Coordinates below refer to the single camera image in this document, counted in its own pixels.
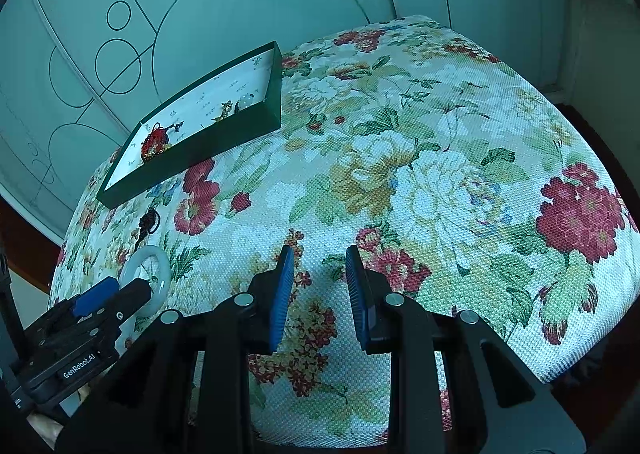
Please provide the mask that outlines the frosted glass wardrobe door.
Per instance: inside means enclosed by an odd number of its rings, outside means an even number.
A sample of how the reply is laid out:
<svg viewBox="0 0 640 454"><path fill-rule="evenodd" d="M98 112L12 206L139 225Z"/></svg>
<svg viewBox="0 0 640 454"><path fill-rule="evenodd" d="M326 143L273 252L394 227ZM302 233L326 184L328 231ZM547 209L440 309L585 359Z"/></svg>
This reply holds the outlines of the frosted glass wardrobe door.
<svg viewBox="0 0 640 454"><path fill-rule="evenodd" d="M284 49L424 14L539 87L567 0L1 0L1 195L62 240L93 170L168 96L268 41Z"/></svg>

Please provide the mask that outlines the white jade bangle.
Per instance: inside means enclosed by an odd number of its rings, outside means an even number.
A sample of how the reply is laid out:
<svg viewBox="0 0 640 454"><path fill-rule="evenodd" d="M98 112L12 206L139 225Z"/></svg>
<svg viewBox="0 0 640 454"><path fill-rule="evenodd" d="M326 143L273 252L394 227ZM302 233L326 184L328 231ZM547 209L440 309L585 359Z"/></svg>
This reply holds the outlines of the white jade bangle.
<svg viewBox="0 0 640 454"><path fill-rule="evenodd" d="M168 255L157 246L146 245L137 250L126 262L119 275L124 287L136 278L146 281L151 289L150 300L138 311L140 318L150 318L165 303L170 286Z"/></svg>

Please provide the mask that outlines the red knot tassel charm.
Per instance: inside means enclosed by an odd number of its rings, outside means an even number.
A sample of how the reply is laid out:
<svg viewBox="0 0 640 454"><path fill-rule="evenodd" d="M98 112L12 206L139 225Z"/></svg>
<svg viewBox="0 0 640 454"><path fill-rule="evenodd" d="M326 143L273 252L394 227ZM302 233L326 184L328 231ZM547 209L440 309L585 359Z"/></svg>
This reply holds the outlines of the red knot tassel charm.
<svg viewBox="0 0 640 454"><path fill-rule="evenodd" d="M168 148L171 147L169 141L169 133L171 130L178 132L183 125L183 122L177 122L170 126L164 127L159 122L156 122L152 127L149 134L146 136L141 145L141 159L142 162L150 162L156 156L163 154Z"/></svg>

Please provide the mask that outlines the green jewelry box tray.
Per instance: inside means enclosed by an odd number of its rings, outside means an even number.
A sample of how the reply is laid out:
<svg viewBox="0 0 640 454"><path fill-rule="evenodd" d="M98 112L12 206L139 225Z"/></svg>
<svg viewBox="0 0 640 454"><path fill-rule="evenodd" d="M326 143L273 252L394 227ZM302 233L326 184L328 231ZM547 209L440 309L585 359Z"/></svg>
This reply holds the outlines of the green jewelry box tray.
<svg viewBox="0 0 640 454"><path fill-rule="evenodd" d="M282 54L268 42L192 82L134 127L96 198L116 208L209 157L281 127ZM167 127L171 147L142 162L141 145L156 122Z"/></svg>

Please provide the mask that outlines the floral fabric cushion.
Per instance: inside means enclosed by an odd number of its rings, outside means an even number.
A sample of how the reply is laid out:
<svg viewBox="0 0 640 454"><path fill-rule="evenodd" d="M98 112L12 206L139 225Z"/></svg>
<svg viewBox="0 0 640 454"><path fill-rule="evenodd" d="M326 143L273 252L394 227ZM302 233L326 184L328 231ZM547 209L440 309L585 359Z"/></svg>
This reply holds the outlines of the floral fabric cushion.
<svg viewBox="0 0 640 454"><path fill-rule="evenodd" d="M51 300L166 252L166 306L213 310L294 252L283 340L251 356L259 439L358 448L387 436L390 358L358 344L345 252L429 311L476 312L542 381L574 365L639 295L639 231L597 154L515 70L425 16L282 56L281 128L126 204L82 192Z"/></svg>

